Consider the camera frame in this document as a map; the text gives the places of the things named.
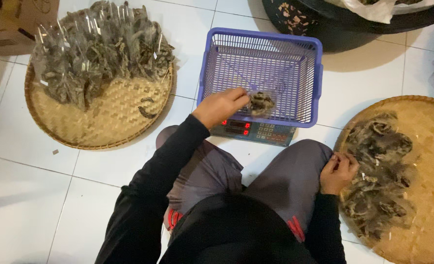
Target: person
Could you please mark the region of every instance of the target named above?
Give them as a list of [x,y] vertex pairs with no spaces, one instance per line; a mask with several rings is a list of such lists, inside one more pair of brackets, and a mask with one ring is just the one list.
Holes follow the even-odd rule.
[[243,167],[205,139],[248,102],[243,88],[214,93],[161,131],[121,188],[96,264],[156,263],[162,222],[173,231],[160,263],[346,263],[337,196],[357,161],[302,140],[243,190]]

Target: black sleeve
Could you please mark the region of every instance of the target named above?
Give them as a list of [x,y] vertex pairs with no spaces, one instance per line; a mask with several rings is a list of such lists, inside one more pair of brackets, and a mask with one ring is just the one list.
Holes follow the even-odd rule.
[[209,131],[189,115],[128,186],[123,186],[96,264],[156,263],[160,257],[166,195]]
[[305,247],[320,264],[346,264],[336,195],[318,194]]

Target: black long-sleeve shirt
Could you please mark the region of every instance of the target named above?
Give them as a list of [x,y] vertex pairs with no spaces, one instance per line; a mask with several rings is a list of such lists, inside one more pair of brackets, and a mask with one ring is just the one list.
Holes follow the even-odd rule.
[[[166,195],[208,136],[189,115],[122,187],[96,264],[157,262]],[[339,225],[335,195],[317,195],[305,243],[265,204],[244,195],[215,195],[178,222],[160,263],[345,264]]]

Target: knee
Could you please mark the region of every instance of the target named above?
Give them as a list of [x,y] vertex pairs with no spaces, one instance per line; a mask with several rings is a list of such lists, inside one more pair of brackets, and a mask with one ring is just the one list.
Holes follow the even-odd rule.
[[301,140],[297,143],[293,144],[291,147],[293,147],[294,150],[297,152],[301,152],[304,155],[309,156],[325,156],[328,159],[331,157],[333,151],[330,147],[326,146],[325,144],[314,141],[314,140]]
[[171,125],[162,129],[155,140],[156,148],[161,147],[163,143],[165,143],[165,141],[176,131],[176,129],[178,129],[178,125]]

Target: white tile floor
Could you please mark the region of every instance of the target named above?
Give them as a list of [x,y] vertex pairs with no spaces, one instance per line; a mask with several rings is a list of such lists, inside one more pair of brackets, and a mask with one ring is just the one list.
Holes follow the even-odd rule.
[[[120,192],[155,151],[155,137],[195,108],[205,37],[211,27],[276,32],[260,0],[130,0],[146,5],[179,59],[177,90],[166,111],[137,140],[112,150],[84,151],[50,139],[33,122],[23,96],[29,56],[0,56],[0,264],[92,263]],[[59,15],[89,1],[61,0]],[[402,94],[434,97],[434,25],[323,56],[317,125],[293,143],[314,139],[333,147],[346,122],[376,101]],[[282,148],[212,137],[234,155],[248,185]],[[349,264],[387,264],[343,224]],[[163,233],[162,252],[167,232]]]

